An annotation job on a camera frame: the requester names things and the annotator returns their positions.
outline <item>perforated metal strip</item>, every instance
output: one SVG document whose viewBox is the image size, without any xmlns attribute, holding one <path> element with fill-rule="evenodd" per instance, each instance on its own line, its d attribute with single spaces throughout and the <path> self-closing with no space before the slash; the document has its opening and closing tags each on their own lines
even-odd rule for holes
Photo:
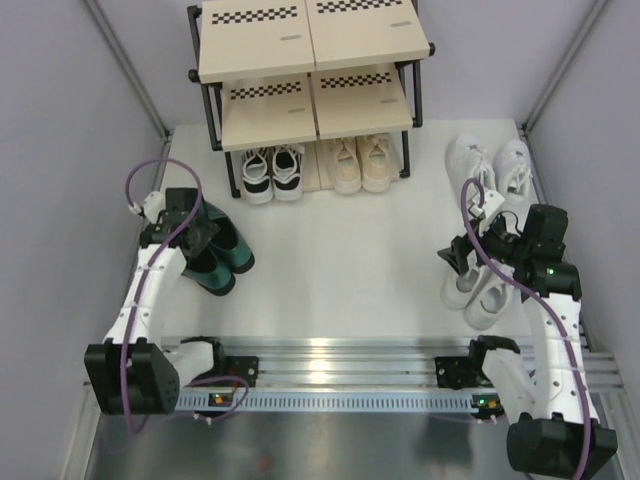
<svg viewBox="0 0 640 480">
<path fill-rule="evenodd" d="M 210 406 L 209 392 L 182 390 L 177 411 L 224 411 Z M 234 403 L 242 395 L 234 398 Z M 249 392 L 238 409 L 245 412 L 431 412 L 474 413 L 467 394 Z"/>
</svg>

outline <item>wall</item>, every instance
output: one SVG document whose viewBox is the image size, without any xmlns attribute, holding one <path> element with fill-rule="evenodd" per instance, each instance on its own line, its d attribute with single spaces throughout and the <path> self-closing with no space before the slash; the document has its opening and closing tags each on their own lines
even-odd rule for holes
<svg viewBox="0 0 640 480">
<path fill-rule="evenodd" d="M 533 133 L 549 196 L 569 211 L 583 312 L 612 351 L 640 418 L 640 3 L 611 2 Z"/>
<path fill-rule="evenodd" d="M 186 7 L 194 0 L 99 0 L 160 115 L 203 123 Z M 524 122 L 593 0 L 420 0 L 436 56 L 424 62 L 427 118 Z"/>
<path fill-rule="evenodd" d="M 131 269 L 124 179 L 160 139 L 80 1 L 0 2 L 0 45 L 0 478 L 53 479 Z"/>
</svg>

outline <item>gray floor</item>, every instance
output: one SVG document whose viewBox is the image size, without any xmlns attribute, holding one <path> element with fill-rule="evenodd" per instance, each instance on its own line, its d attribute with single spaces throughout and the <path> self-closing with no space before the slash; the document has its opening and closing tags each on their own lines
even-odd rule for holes
<svg viewBox="0 0 640 480">
<path fill-rule="evenodd" d="M 150 421 L 124 453 L 120 418 L 101 422 L 87 480 L 522 480 L 506 457 L 505 420 L 395 413 L 243 413 L 212 427 Z M 595 478 L 622 479 L 610 462 Z"/>
</svg>

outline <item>dark green shoe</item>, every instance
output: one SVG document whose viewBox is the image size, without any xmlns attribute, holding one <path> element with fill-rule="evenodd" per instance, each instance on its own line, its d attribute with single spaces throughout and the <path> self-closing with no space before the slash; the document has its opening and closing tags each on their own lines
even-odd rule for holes
<svg viewBox="0 0 640 480">
<path fill-rule="evenodd" d="M 236 284 L 236 277 L 229 267 L 218 259 L 211 245 L 196 258 L 189 260 L 184 275 L 218 297 L 229 293 Z"/>
<path fill-rule="evenodd" d="M 209 220 L 220 227 L 220 231 L 211 239 L 209 245 L 218 257 L 227 262 L 233 273 L 248 272 L 256 263 L 249 245 L 226 213 L 208 202 L 205 203 Z"/>
</svg>

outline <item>black and white checkered strip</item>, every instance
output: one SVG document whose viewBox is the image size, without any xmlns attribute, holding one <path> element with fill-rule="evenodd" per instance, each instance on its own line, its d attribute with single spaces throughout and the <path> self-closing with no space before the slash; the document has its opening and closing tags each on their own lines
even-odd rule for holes
<svg viewBox="0 0 640 480">
<path fill-rule="evenodd" d="M 264 87 L 233 88 L 231 89 L 231 100 L 241 100 L 243 98 L 272 97 L 285 93 L 301 92 L 300 82 L 277 83 Z"/>
<path fill-rule="evenodd" d="M 355 77 L 321 78 L 321 88 L 357 87 L 362 85 L 375 85 L 376 83 L 390 83 L 391 73 L 376 73 L 373 75 L 357 75 Z"/>
<path fill-rule="evenodd" d="M 252 23 L 264 22 L 265 20 L 282 20 L 285 18 L 295 18 L 298 16 L 298 7 L 269 8 L 267 10 L 247 10 L 245 12 L 225 12 L 214 13 L 212 24 L 227 23 Z"/>
<path fill-rule="evenodd" d="M 371 8 L 392 7 L 402 4 L 402 0 L 337 0 L 317 2 L 318 13 L 355 12 Z"/>
</svg>

